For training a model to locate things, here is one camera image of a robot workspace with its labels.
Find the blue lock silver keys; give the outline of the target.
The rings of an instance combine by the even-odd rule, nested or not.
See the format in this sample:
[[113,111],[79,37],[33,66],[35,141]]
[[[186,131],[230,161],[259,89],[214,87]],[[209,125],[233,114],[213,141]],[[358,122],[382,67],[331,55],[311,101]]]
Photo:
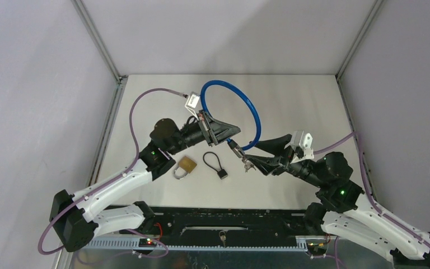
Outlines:
[[255,165],[247,158],[242,158],[242,162],[244,164],[245,172],[247,173],[250,169],[256,170]]

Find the blue cable lock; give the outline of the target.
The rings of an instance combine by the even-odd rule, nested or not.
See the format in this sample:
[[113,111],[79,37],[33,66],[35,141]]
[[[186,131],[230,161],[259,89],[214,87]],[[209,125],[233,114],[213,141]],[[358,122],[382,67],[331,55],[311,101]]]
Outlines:
[[224,80],[210,80],[200,90],[202,109],[219,120],[236,125],[241,132],[237,138],[245,139],[242,151],[250,151],[260,141],[262,125],[259,112],[250,98],[234,84]]

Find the black cable lock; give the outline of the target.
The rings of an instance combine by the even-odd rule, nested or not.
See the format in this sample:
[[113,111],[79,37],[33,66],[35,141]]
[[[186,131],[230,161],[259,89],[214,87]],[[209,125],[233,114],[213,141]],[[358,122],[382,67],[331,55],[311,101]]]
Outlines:
[[[210,163],[207,160],[207,157],[209,155],[214,157],[214,159],[216,160],[216,163]],[[221,160],[215,152],[213,152],[213,151],[205,152],[202,156],[202,160],[207,167],[211,168],[212,170],[214,170],[216,172],[216,174],[220,180],[226,179],[228,177],[228,172],[223,168],[223,166],[221,164]]]

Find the brass padlock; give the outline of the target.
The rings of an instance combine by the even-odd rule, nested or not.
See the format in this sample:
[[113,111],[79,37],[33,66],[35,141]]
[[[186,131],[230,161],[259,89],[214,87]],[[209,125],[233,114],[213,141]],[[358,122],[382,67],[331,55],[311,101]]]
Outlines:
[[182,180],[187,175],[189,175],[196,167],[197,163],[192,158],[184,156],[176,164],[174,170],[172,171],[172,175],[175,179]]

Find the padlock key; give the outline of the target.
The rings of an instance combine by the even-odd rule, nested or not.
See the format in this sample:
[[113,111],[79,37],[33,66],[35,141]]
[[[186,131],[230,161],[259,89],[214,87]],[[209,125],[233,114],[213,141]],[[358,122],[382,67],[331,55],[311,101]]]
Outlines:
[[226,232],[224,230],[221,230],[218,235],[222,242],[222,246],[226,248]]

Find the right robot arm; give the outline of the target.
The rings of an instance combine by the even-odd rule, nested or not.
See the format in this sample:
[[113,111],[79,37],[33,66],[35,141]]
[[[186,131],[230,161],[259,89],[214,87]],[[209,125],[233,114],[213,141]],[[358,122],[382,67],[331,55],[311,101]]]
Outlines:
[[362,184],[351,180],[352,167],[335,145],[312,148],[309,133],[295,132],[260,141],[268,156],[245,155],[247,169],[264,175],[290,174],[317,188],[317,202],[309,205],[303,227],[310,234],[323,231],[367,248],[394,268],[430,268],[430,232],[408,224],[381,206],[371,192],[366,172]]

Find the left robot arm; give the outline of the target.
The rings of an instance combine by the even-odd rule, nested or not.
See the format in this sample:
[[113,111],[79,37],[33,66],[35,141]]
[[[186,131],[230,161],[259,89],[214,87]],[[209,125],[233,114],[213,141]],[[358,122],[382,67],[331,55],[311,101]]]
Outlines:
[[116,180],[109,179],[73,194],[65,189],[55,194],[49,221],[67,252],[76,252],[93,238],[114,231],[137,229],[144,234],[152,231],[154,213],[145,202],[111,210],[108,206],[166,174],[176,164],[173,155],[203,141],[210,146],[218,145],[241,131],[203,110],[195,118],[181,128],[170,118],[160,119],[149,134],[149,144]]

